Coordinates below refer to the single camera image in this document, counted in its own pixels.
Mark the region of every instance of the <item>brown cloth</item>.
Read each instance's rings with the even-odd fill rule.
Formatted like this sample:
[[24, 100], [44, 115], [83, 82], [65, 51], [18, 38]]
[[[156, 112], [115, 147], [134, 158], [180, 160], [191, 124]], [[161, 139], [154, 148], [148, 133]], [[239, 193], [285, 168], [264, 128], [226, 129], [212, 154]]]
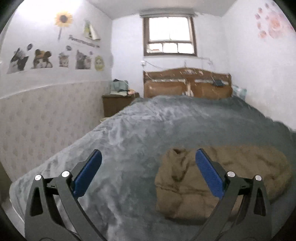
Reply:
[[[225, 171], [234, 171], [239, 177], [263, 178], [268, 198], [279, 197], [292, 178], [291, 166], [285, 155], [274, 147], [221, 146], [203, 148], [213, 161]], [[170, 149], [155, 178], [156, 208], [168, 218], [205, 221], [219, 199], [210, 192], [195, 163], [197, 149]], [[242, 196], [232, 210], [238, 212]]]

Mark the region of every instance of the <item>wooden nightstand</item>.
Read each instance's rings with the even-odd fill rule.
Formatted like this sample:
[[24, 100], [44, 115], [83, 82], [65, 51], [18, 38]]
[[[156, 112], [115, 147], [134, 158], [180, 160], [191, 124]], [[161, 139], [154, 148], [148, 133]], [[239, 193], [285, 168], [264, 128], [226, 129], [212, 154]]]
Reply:
[[103, 95], [104, 116], [111, 117], [127, 107], [135, 98], [139, 98], [139, 93], [128, 96]]

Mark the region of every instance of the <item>gray blanket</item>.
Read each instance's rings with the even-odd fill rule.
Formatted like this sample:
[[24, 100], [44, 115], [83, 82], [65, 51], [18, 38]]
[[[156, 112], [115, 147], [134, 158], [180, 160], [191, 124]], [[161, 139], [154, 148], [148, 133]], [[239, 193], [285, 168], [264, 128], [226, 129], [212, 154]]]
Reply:
[[[93, 149], [103, 163], [79, 202], [109, 240], [188, 240], [199, 226], [165, 219], [155, 209], [154, 179], [161, 156], [172, 147], [271, 145], [296, 170], [294, 136], [282, 123], [265, 118], [238, 98], [207, 100], [186, 96], [138, 99], [11, 185], [10, 198], [24, 218], [35, 175], [45, 178], [71, 170]], [[61, 202], [57, 200], [64, 216]], [[296, 204], [296, 181], [272, 204], [273, 234]]]

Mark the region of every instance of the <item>blue gripper pad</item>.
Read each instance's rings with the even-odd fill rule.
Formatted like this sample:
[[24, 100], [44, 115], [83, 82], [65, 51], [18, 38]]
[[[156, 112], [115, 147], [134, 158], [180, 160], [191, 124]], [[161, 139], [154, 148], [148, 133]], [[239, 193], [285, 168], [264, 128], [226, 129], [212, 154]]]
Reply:
[[221, 199], [224, 196], [223, 180], [202, 149], [196, 151], [195, 162], [212, 194]]
[[96, 150], [74, 180], [73, 196], [82, 197], [102, 164], [102, 153]]

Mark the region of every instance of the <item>silver rivet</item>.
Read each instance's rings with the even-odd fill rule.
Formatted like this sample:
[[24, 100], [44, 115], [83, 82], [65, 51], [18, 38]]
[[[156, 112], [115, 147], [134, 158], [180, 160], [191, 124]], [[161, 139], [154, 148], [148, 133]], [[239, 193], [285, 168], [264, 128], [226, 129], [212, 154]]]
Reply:
[[36, 175], [36, 176], [35, 176], [35, 180], [36, 180], [36, 181], [39, 181], [40, 179], [41, 179], [41, 175]]
[[67, 177], [67, 176], [69, 176], [70, 175], [70, 172], [68, 172], [68, 171], [64, 171], [63, 173], [62, 173], [62, 177]]
[[255, 176], [255, 179], [256, 179], [257, 181], [261, 181], [261, 180], [262, 180], [262, 177], [259, 176], [259, 175], [256, 175], [256, 176]]
[[235, 177], [235, 173], [232, 172], [232, 171], [230, 171], [230, 172], [227, 173], [227, 176], [229, 176], [229, 177]]

